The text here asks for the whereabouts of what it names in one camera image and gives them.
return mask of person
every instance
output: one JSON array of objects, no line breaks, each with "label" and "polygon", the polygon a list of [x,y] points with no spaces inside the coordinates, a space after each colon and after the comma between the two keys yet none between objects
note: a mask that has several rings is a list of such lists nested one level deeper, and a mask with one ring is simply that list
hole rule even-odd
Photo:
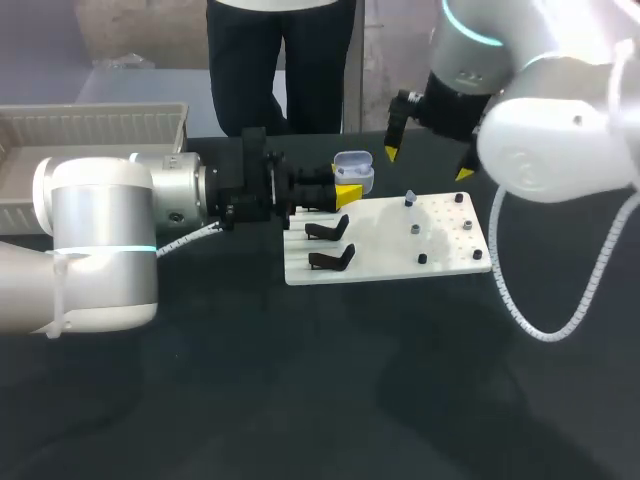
[{"label": "person", "polygon": [[[340,133],[356,0],[207,0],[211,91],[230,137]],[[282,39],[287,112],[273,96]]]}]

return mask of white spiral cable wrap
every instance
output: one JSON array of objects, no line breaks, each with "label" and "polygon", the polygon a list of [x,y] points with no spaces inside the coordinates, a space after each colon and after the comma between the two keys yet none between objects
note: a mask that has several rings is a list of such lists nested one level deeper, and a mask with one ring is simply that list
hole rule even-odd
[{"label": "white spiral cable wrap", "polygon": [[209,235],[213,235],[214,233],[218,233],[220,231],[222,231],[222,227],[218,222],[212,223],[211,225],[207,225],[206,227],[203,227],[200,230],[196,230],[195,232],[185,235],[184,237],[179,238],[175,242],[171,242],[169,245],[166,245],[161,249],[159,249],[157,253],[158,258],[166,255],[167,253],[171,253],[180,247],[184,247],[185,245],[193,242],[194,240],[208,237]]},{"label": "white spiral cable wrap", "polygon": [[591,277],[587,283],[587,288],[582,294],[578,308],[576,308],[576,311],[569,322],[555,333],[542,332],[527,321],[511,298],[507,284],[502,276],[500,258],[498,256],[498,219],[500,217],[500,209],[502,208],[505,193],[506,190],[504,188],[501,187],[498,189],[496,197],[493,200],[493,207],[491,208],[491,216],[489,218],[489,254],[491,255],[491,261],[493,262],[493,277],[495,278],[498,291],[500,292],[500,296],[502,297],[504,304],[518,325],[520,325],[522,329],[533,338],[542,342],[558,342],[571,335],[587,314],[593,297],[600,285],[600,280],[602,279],[604,270],[609,263],[613,249],[620,238],[620,234],[633,211],[638,207],[638,205],[640,205],[640,193],[636,193],[631,196],[631,198],[629,198],[618,211],[618,214],[613,221],[613,225],[611,225],[611,229],[609,230],[609,234],[607,235],[607,239],[600,250],[600,254],[596,260],[596,265],[593,268],[593,272],[591,273]]}]

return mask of black plastic part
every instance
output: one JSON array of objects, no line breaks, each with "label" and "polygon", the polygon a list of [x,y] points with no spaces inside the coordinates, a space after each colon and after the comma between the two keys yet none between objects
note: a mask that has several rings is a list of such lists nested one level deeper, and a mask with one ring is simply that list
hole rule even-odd
[{"label": "black plastic part", "polygon": [[400,149],[404,130],[407,127],[409,117],[415,117],[418,113],[418,105],[409,102],[409,92],[400,90],[398,95],[391,100],[389,106],[389,120],[387,132],[384,137],[384,145]]},{"label": "black plastic part", "polygon": [[222,229],[231,232],[236,227],[236,213],[233,205],[227,205],[224,212],[220,214]]},{"label": "black plastic part", "polygon": [[205,198],[207,200],[207,213],[210,217],[220,216],[218,206],[218,171],[213,167],[206,167],[204,171]]},{"label": "black plastic part", "polygon": [[335,270],[336,272],[344,272],[351,260],[356,254],[356,246],[352,243],[349,245],[341,257],[331,257],[323,253],[310,253],[309,264],[311,269]]},{"label": "black plastic part", "polygon": [[336,213],[336,187],[331,186],[295,186],[291,195],[293,203],[302,208]]},{"label": "black plastic part", "polygon": [[309,237],[316,237],[320,240],[337,242],[342,239],[344,232],[349,226],[349,215],[343,215],[336,228],[329,228],[317,223],[307,223],[304,231]]},{"label": "black plastic part", "polygon": [[273,189],[276,195],[275,213],[282,219],[282,228],[289,230],[291,224],[289,217],[296,213],[296,206],[291,198],[294,175],[282,154],[271,154],[271,169],[273,172]]},{"label": "black plastic part", "polygon": [[298,185],[334,185],[336,183],[333,166],[329,163],[313,170],[299,169],[295,182]]},{"label": "black plastic part", "polygon": [[462,160],[460,160],[460,164],[458,165],[458,170],[456,171],[456,176],[460,173],[460,170],[466,168],[467,170],[471,170],[472,172],[477,172],[480,170],[480,157],[478,156],[478,138],[474,135],[471,139],[471,143],[469,144],[469,148],[465,152]]},{"label": "black plastic part", "polygon": [[445,85],[433,72],[417,108],[416,120],[436,135],[471,141],[491,95],[466,95]]},{"label": "black plastic part", "polygon": [[[264,222],[271,218],[271,170],[266,154],[264,128],[242,131],[242,181],[232,186],[218,187],[216,207],[224,224],[232,222]],[[233,207],[231,217],[229,207]]]}]

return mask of black table surface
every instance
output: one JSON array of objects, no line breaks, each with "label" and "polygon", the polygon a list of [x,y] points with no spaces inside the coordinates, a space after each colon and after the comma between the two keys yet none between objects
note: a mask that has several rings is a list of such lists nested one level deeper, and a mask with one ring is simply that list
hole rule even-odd
[{"label": "black table surface", "polygon": [[[464,189],[486,229],[496,187],[453,181],[462,145],[411,132],[391,166],[382,138],[269,143],[305,166],[369,150],[374,196]],[[190,142],[225,171],[239,148]],[[628,195],[507,199],[505,276],[539,328],[572,314]],[[543,344],[491,274],[288,287],[277,223],[199,241],[161,260],[146,327],[0,338],[0,477],[638,479],[639,243],[636,215],[583,325]]]}]

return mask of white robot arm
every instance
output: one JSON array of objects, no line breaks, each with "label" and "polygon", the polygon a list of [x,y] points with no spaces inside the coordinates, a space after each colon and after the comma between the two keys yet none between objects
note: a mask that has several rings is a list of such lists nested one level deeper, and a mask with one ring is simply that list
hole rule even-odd
[{"label": "white robot arm", "polygon": [[[116,158],[68,160],[43,188],[36,211],[54,225],[54,250],[0,243],[0,331],[103,332],[150,321],[157,309],[153,182],[144,166]],[[38,198],[50,196],[50,217]]]},{"label": "white robot arm", "polygon": [[[264,129],[243,132],[234,160],[225,175],[195,153],[43,160],[34,210],[53,251],[0,242],[0,333],[57,337],[143,325],[157,309],[157,258],[172,245],[272,214],[286,228],[298,206],[336,211],[356,200],[336,185],[331,163],[306,171],[267,152]],[[220,222],[205,227],[210,217]],[[199,230],[157,252],[156,228]]]},{"label": "white robot arm", "polygon": [[411,116],[471,142],[462,167],[479,157],[525,199],[640,186],[640,61],[617,55],[640,33],[636,3],[440,0],[440,13],[425,93],[400,92],[390,109],[392,158]]}]

